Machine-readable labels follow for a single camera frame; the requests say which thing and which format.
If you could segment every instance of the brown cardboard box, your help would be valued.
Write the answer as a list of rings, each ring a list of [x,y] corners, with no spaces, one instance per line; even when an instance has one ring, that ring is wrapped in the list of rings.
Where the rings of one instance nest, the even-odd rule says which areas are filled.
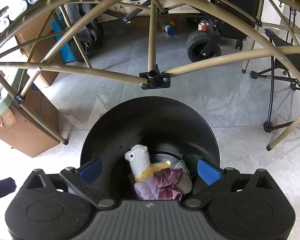
[[[59,130],[58,110],[34,84],[26,94],[24,104],[30,106],[55,131]],[[14,102],[0,117],[0,139],[30,157],[59,144],[54,136]]]
[[[47,19],[49,13],[50,12],[40,15],[39,17],[37,17],[36,19],[34,19],[30,23],[28,23],[25,27],[23,27],[15,35],[15,38],[16,38],[18,44],[35,39],[38,36],[38,33],[39,33],[43,23]],[[42,35],[45,35],[51,31],[52,31],[51,24],[48,24]],[[35,47],[36,49],[34,50],[34,54],[32,56],[31,62],[40,62],[55,43],[56,43],[56,40],[54,37],[45,39],[43,41],[39,41],[36,44],[36,47]],[[21,49],[21,51],[24,55],[26,55],[28,57],[31,48],[32,48],[32,45],[27,45],[27,46],[23,47]],[[62,57],[59,52],[51,60],[51,63],[63,64]],[[40,73],[40,75],[37,77],[37,79],[41,83],[40,87],[43,88],[43,87],[50,86],[53,83],[53,81],[55,80],[57,75],[58,75],[58,72],[42,71]]]

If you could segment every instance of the purple fabric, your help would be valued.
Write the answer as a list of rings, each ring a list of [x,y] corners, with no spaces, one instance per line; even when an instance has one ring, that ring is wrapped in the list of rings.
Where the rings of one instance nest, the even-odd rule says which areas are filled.
[[[166,168],[161,171],[157,171],[153,174],[153,178],[158,188],[160,189],[158,194],[158,200],[180,200],[182,194],[175,189],[175,185],[178,184],[182,177],[182,168]]]
[[[157,187],[154,177],[144,179],[134,184],[134,189],[139,199],[158,200],[160,189]]]

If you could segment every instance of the folding chair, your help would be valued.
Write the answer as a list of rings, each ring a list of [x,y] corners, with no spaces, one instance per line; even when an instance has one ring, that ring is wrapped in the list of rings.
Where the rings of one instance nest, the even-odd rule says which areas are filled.
[[[290,46],[291,43],[288,43],[287,41],[282,40],[277,35],[274,34],[273,31],[269,29],[265,29],[267,37],[269,37],[270,42],[274,43],[276,47],[281,46]],[[292,62],[293,65],[295,65],[296,69],[300,72],[300,55],[299,54],[290,54],[286,55],[286,57]],[[283,69],[283,74],[287,74],[288,77],[281,77],[281,76],[275,76],[274,70],[275,69]],[[263,124],[263,129],[265,132],[272,132],[273,130],[284,128],[289,126],[292,122],[287,122],[284,124],[279,124],[273,126],[271,123],[271,113],[272,113],[272,105],[273,105],[273,99],[274,99],[274,80],[282,80],[290,82],[290,87],[292,90],[300,90],[300,82],[296,78],[292,78],[290,76],[289,71],[284,67],[284,65],[276,58],[271,57],[271,68],[268,68],[266,70],[255,72],[250,72],[250,77],[253,79],[257,78],[267,78],[271,79],[271,88],[270,88],[270,103],[269,103],[269,112],[268,112],[268,119]]]

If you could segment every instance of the stuffed alpaca toy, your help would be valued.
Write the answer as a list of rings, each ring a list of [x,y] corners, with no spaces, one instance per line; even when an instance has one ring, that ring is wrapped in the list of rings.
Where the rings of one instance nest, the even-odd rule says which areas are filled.
[[[130,167],[136,182],[141,182],[151,177],[154,172],[170,167],[170,164],[167,162],[151,164],[148,147],[140,144],[132,147],[131,151],[128,151],[124,155],[124,158],[130,162]]]

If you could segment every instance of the purple ribbon bow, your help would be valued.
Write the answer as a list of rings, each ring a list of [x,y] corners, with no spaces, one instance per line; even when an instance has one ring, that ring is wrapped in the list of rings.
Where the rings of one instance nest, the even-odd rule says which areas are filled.
[[[159,200],[181,199],[182,194],[174,187],[180,181],[181,176],[182,168],[174,168],[172,170],[165,168],[153,174],[154,181],[157,187],[160,188]]]

